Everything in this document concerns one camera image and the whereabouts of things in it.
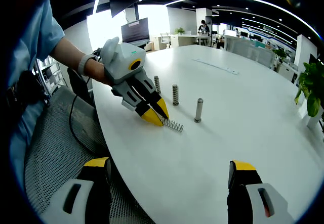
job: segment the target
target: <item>potted plant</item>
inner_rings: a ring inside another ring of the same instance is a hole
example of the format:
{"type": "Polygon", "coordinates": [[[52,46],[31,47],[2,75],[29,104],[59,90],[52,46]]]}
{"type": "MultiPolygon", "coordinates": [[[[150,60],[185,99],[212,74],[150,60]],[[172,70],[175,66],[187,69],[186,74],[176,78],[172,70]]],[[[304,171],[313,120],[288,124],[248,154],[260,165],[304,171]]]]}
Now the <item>potted plant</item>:
{"type": "Polygon", "coordinates": [[[324,108],[324,65],[322,63],[304,63],[305,72],[299,76],[299,89],[295,97],[295,103],[301,92],[307,100],[307,113],[311,117],[307,126],[312,128],[320,120],[324,108]]]}
{"type": "Polygon", "coordinates": [[[182,35],[185,31],[184,31],[184,29],[183,28],[176,28],[176,34],[178,34],[178,35],[182,35]]]}
{"type": "Polygon", "coordinates": [[[278,50],[272,50],[276,55],[278,55],[278,57],[280,57],[280,61],[282,62],[282,60],[284,58],[286,58],[286,54],[282,49],[278,49],[278,50]]]}

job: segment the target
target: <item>metal pin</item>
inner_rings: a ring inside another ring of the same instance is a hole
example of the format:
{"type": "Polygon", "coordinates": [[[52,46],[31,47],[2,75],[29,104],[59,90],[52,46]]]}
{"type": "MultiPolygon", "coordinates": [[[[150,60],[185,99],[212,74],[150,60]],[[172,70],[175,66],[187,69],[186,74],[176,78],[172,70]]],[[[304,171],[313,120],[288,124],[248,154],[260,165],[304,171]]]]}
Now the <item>metal pin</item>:
{"type": "Polygon", "coordinates": [[[160,81],[158,80],[158,76],[154,77],[154,84],[155,84],[157,93],[161,94],[160,81]]]}
{"type": "Polygon", "coordinates": [[[173,96],[173,106],[179,105],[179,89],[178,85],[173,84],[172,85],[172,96],[173,96]]]}
{"type": "Polygon", "coordinates": [[[201,111],[203,110],[203,102],[203,99],[198,99],[197,101],[196,117],[193,119],[196,123],[201,122],[201,111]]]}

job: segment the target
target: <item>spring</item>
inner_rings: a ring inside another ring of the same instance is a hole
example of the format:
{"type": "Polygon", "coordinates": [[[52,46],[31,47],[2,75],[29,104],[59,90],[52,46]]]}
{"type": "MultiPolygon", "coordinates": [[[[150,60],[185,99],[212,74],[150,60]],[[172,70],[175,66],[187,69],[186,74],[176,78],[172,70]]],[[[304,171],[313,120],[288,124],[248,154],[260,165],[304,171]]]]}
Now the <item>spring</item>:
{"type": "Polygon", "coordinates": [[[163,125],[171,128],[171,129],[174,129],[174,130],[176,130],[178,132],[183,131],[183,125],[180,124],[180,123],[177,123],[177,122],[175,122],[173,120],[170,120],[170,119],[164,119],[164,118],[161,119],[161,121],[162,121],[163,125]]]}
{"type": "Polygon", "coordinates": [[[154,83],[155,83],[157,93],[161,94],[160,81],[158,80],[158,76],[154,77],[154,83]]]}
{"type": "Polygon", "coordinates": [[[176,84],[172,85],[172,96],[173,96],[173,105],[174,106],[179,105],[179,89],[178,89],[178,85],[176,84]]]}

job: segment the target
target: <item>green plant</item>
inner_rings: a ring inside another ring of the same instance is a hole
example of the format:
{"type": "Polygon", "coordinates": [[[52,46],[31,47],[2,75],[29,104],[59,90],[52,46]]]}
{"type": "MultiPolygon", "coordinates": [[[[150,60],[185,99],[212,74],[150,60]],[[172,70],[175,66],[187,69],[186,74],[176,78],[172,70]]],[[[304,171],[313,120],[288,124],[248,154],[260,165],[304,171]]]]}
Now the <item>green plant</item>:
{"type": "Polygon", "coordinates": [[[304,63],[305,72],[299,76],[299,89],[295,97],[298,104],[299,95],[304,93],[307,99],[308,115],[314,117],[319,107],[324,108],[324,65],[322,63],[304,63]]]}
{"type": "Polygon", "coordinates": [[[178,34],[178,33],[184,33],[185,31],[184,31],[184,29],[183,28],[176,28],[176,34],[178,34]]]}
{"type": "Polygon", "coordinates": [[[283,50],[278,49],[278,50],[272,50],[275,54],[277,54],[281,59],[286,58],[286,54],[283,50]]]}

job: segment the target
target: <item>ceiling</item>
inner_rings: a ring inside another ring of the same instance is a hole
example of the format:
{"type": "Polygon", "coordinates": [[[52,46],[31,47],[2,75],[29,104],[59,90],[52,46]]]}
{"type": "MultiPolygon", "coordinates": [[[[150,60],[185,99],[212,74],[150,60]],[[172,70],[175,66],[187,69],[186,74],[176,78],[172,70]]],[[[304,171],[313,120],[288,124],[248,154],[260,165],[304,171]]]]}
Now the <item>ceiling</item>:
{"type": "MultiPolygon", "coordinates": [[[[51,0],[53,16],[58,20],[63,29],[80,22],[93,12],[95,0],[51,0]]],[[[138,4],[167,4],[175,0],[142,0],[138,4]]],[[[310,26],[312,26],[321,36],[324,36],[324,27],[321,25],[319,8],[321,0],[262,0],[279,7],[282,7],[298,17],[302,18],[310,26]]],[[[101,0],[97,12],[110,9],[110,0],[101,0]]],[[[277,32],[277,35],[287,41],[293,41],[292,46],[296,43],[291,37],[297,39],[299,34],[310,37],[311,41],[319,48],[324,49],[320,38],[313,33],[305,24],[294,18],[292,15],[285,13],[277,8],[267,4],[250,1],[250,0],[190,0],[179,2],[170,7],[175,8],[209,8],[220,16],[232,15],[241,16],[241,18],[249,19],[242,20],[244,24],[255,26],[262,29],[263,24],[277,28],[282,32],[277,32]]]]}

